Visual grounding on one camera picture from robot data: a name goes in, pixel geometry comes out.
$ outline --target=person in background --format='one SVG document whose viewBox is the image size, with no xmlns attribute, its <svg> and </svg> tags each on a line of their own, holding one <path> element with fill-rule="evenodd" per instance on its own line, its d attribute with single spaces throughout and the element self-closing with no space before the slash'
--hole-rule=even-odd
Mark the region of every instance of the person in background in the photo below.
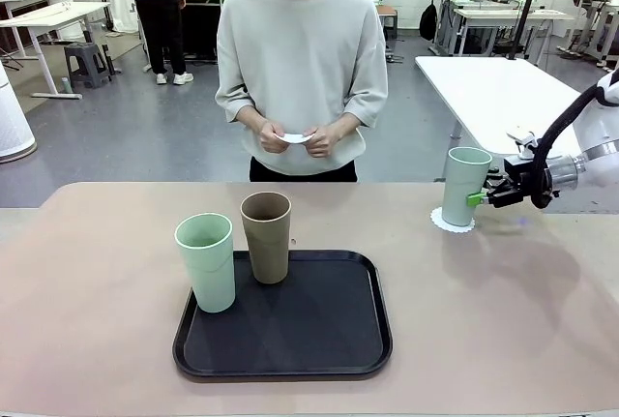
<svg viewBox="0 0 619 417">
<path fill-rule="evenodd" d="M 187 73 L 183 53 L 181 10 L 185 5 L 185 0 L 135 0 L 146 36 L 151 68 L 157 77 L 158 85 L 167 83 L 163 64 L 165 47 L 169 50 L 174 84 L 184 85 L 193 81 L 193 75 Z"/>
<path fill-rule="evenodd" d="M 355 159 L 387 100 L 371 0 L 225 0 L 216 101 L 245 125 L 252 182 L 356 182 Z M 313 135 L 288 144 L 284 134 Z"/>
</svg>

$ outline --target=black pants in background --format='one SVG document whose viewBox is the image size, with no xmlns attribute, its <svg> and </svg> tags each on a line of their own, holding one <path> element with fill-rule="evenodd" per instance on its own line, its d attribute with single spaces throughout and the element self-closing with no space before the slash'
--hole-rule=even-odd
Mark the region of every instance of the black pants in background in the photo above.
<svg viewBox="0 0 619 417">
<path fill-rule="evenodd" d="M 175 74 L 184 74 L 186 67 L 179 0 L 135 0 L 135 6 L 144 28 L 153 73 L 165 74 L 163 49 L 167 47 L 172 70 Z"/>
<path fill-rule="evenodd" d="M 342 168 L 316 175 L 283 175 L 259 163 L 251 158 L 250 163 L 251 182 L 293 182 L 293 183 L 357 183 L 357 171 L 355 163 L 348 163 Z"/>
</svg>

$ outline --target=sleeve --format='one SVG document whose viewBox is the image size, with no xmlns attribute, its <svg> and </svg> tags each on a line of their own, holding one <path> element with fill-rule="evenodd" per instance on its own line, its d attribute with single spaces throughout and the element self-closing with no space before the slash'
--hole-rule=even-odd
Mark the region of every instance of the sleeve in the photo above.
<svg viewBox="0 0 619 417">
<path fill-rule="evenodd" d="M 356 116 L 366 127 L 374 127 L 387 101 L 385 37 L 378 12 L 371 3 L 362 30 L 355 70 L 344 112 Z"/>
<path fill-rule="evenodd" d="M 225 110 L 228 122 L 234 122 L 242 107 L 255 106 L 243 80 L 239 58 L 234 44 L 230 21 L 230 0 L 225 0 L 217 32 L 217 58 L 220 71 L 220 88 L 215 101 Z"/>
</svg>

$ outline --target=tray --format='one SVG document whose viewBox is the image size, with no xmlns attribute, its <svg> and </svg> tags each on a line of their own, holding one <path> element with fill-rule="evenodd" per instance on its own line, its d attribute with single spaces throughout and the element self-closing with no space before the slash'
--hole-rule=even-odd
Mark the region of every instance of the tray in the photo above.
<svg viewBox="0 0 619 417">
<path fill-rule="evenodd" d="M 174 340 L 193 377 L 338 377 L 380 370 L 392 351 L 378 273 L 347 251 L 291 251 L 286 279 L 258 283 L 250 255 L 234 253 L 236 300 L 200 310 L 193 293 Z"/>
</svg>

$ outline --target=white paper doily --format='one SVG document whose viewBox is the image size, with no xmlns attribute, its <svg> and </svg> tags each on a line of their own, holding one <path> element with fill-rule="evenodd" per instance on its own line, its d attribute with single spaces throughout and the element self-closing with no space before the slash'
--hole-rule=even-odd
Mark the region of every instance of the white paper doily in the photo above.
<svg viewBox="0 0 619 417">
<path fill-rule="evenodd" d="M 443 208 L 439 207 L 434 209 L 432 213 L 429 215 L 434 224 L 438 226 L 441 230 L 450 231 L 452 233 L 468 233 L 473 228 L 475 228 L 475 219 L 471 221 L 471 224 L 468 226 L 455 226 L 450 223 L 446 223 L 443 220 Z"/>
</svg>

